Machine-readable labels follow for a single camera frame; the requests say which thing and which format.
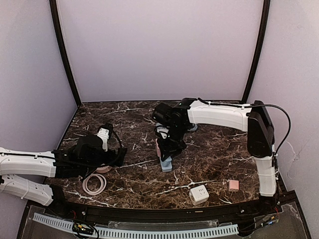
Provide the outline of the white cube socket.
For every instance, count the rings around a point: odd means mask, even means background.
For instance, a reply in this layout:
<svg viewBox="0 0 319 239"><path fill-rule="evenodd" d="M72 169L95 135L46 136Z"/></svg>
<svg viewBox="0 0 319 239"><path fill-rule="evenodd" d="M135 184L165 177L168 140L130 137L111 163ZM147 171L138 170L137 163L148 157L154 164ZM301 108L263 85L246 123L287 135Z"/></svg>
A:
<svg viewBox="0 0 319 239"><path fill-rule="evenodd" d="M192 204L196 206L206 202L209 198L209 193L204 185L200 185L190 189L189 197Z"/></svg>

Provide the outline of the black corner post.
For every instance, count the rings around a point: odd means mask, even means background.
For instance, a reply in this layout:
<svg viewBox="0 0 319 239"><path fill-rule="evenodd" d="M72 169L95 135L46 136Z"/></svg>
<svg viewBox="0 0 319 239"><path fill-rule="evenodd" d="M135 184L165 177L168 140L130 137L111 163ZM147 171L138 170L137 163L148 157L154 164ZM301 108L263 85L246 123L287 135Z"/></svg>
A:
<svg viewBox="0 0 319 239"><path fill-rule="evenodd" d="M56 36L56 40L57 40L57 44L58 44L58 48L60 52L60 57L63 63L64 71L65 71L75 104L79 108L82 105L82 102L76 87L76 83L71 70L71 65L68 59L68 54L66 51L66 46L65 46L65 42L63 38L62 27L60 24L60 18L58 13L57 1L50 0L49 5L50 5L50 11L51 11L51 17L52 17L53 27L55 31L55 36Z"/></svg>
<svg viewBox="0 0 319 239"><path fill-rule="evenodd" d="M245 104L248 101L248 98L249 98L249 95L250 95L250 92L251 92L251 89L253 86L253 82L255 79L255 75L257 72L258 63L259 63L260 55L262 52L262 47L263 47L264 38L265 38L265 34L266 34L266 29L267 29L270 4L271 4L270 0L263 1L263 8L262 8L262 14L261 14L261 20L260 20L260 26L259 26L255 51L254 51L254 55L252 58L252 64L251 64L249 75L248 75L247 82L245 85L244 93L243 93L243 96L242 96L241 101L240 101L242 104Z"/></svg>

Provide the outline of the pink round socket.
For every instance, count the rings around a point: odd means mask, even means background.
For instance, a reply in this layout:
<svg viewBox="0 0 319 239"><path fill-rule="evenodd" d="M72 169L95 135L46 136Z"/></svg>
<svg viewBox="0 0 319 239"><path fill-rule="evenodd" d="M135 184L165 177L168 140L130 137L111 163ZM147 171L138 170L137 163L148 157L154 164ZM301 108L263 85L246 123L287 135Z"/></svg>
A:
<svg viewBox="0 0 319 239"><path fill-rule="evenodd" d="M107 173L107 172L109 172L110 170L112 169L112 166L104 166L104 167L99 167L99 168L97 168L96 169L96 172L98 173L98 174L104 174L104 173Z"/></svg>

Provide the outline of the pink cube socket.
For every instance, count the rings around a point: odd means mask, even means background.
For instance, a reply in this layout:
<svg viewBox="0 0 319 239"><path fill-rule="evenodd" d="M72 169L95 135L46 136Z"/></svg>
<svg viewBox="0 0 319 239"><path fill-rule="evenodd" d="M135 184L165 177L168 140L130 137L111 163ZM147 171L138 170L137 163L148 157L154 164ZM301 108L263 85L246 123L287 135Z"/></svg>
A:
<svg viewBox="0 0 319 239"><path fill-rule="evenodd" d="M161 152L160 152L160 148L159 148L159 144L158 144L158 139L155 140L156 142L156 152L157 152L157 157L161 157Z"/></svg>

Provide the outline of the small pink charger plug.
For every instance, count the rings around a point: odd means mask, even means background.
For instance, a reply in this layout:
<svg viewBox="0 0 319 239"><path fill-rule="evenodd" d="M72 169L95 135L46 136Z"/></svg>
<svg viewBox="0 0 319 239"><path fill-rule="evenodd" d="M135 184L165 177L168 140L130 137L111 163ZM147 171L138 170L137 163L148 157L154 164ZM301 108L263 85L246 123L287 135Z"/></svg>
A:
<svg viewBox="0 0 319 239"><path fill-rule="evenodd" d="M239 181L238 180L229 180L228 190L230 192L238 192L239 191Z"/></svg>

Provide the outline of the small circuit board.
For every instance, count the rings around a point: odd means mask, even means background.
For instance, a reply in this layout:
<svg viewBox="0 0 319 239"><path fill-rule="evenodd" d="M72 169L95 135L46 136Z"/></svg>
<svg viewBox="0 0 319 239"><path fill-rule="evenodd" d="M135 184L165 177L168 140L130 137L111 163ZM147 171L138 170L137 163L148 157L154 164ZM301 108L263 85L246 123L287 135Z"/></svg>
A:
<svg viewBox="0 0 319 239"><path fill-rule="evenodd" d="M92 236L95 232L92 226L83 223L73 223L72 231L77 235L89 235Z"/></svg>

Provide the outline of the black left corner post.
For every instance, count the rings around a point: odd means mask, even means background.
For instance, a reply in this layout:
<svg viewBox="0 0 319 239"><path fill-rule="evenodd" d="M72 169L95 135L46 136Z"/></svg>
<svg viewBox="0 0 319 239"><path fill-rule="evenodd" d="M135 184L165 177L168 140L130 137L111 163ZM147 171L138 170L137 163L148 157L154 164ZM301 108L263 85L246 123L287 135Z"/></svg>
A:
<svg viewBox="0 0 319 239"><path fill-rule="evenodd" d="M66 46L65 46L65 42L63 38L62 27L60 24L60 18L58 13L57 1L50 0L49 5L50 5L50 11L51 11L51 17L52 17L53 27L55 31L55 36L56 36L56 40L57 40L57 44L58 44L58 48L60 52L60 57L63 63L64 71L65 71L75 104L79 108L82 105L82 102L76 87L76 83L71 70L71 65L68 59L68 54L66 51Z"/></svg>

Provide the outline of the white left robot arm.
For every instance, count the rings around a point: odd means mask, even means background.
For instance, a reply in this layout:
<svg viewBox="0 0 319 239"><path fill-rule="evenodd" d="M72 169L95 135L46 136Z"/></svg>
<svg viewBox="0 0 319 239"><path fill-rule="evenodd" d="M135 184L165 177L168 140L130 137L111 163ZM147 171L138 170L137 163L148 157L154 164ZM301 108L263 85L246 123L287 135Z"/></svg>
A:
<svg viewBox="0 0 319 239"><path fill-rule="evenodd" d="M0 190L21 199L28 199L44 206L64 201L61 187L38 184L23 178L23 175L39 175L48 178L72 178L91 175L105 166L122 166L127 149L107 149L107 138L87 135L67 150L47 152L22 152L1 148Z"/></svg>

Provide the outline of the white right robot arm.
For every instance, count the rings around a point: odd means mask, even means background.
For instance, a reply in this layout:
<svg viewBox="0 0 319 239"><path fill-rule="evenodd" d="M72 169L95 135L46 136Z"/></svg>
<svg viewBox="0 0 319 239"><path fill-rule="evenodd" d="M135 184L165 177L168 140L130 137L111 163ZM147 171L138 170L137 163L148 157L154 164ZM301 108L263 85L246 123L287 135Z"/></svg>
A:
<svg viewBox="0 0 319 239"><path fill-rule="evenodd" d="M257 165L260 195L273 197L277 191L279 147L275 146L275 128L268 107L262 101L227 104L201 98L184 98L173 107L160 103L152 118L157 123L157 155L162 170L171 171L172 159L186 149L184 135L197 130L199 124L234 128L247 133L247 149Z"/></svg>

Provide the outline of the black right corner post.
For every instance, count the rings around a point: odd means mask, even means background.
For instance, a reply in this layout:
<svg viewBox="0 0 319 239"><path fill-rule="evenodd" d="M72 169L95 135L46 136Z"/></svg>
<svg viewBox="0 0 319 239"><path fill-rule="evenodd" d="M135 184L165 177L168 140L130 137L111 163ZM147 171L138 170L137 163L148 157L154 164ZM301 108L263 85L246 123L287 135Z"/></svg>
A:
<svg viewBox="0 0 319 239"><path fill-rule="evenodd" d="M261 20L260 20L260 26L259 26L255 51L254 51L254 55L252 58L252 64L251 64L249 75L248 75L247 82L245 85L244 93L243 93L243 96L242 96L241 101L240 101L242 104L245 104L248 101L248 98L249 98L249 95L250 95L250 92L251 92L251 89L253 86L253 82L255 79L255 75L257 72L258 63L259 63L260 55L262 52L262 47L263 47L264 38L265 38L265 34L266 34L266 29L267 29L270 4L271 4L270 0L263 1L263 8L262 8L262 14L261 14Z"/></svg>

